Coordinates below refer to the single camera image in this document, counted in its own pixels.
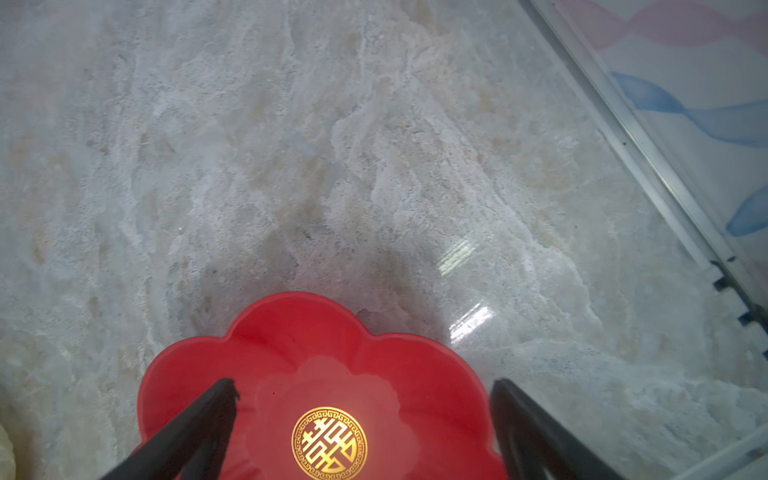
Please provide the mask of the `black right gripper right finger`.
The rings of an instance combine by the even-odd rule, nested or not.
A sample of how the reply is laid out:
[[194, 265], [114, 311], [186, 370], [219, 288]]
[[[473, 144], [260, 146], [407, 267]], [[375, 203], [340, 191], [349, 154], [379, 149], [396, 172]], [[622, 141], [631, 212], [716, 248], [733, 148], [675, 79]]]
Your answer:
[[622, 478], [511, 380], [494, 382], [490, 411], [510, 479]]

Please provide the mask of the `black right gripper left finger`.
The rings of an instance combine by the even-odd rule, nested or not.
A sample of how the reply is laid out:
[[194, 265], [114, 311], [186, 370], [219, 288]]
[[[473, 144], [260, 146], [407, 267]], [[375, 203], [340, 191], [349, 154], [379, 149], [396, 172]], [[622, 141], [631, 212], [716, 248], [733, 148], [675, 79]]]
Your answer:
[[103, 479], [217, 479], [238, 400], [232, 379], [217, 381]]

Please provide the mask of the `pale yellow plastic bag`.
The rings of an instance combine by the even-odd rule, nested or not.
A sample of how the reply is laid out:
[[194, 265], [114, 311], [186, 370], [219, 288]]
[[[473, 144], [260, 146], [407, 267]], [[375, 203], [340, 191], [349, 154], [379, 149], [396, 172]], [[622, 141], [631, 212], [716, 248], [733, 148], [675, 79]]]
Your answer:
[[13, 444], [8, 433], [0, 425], [0, 480], [16, 479], [16, 462]]

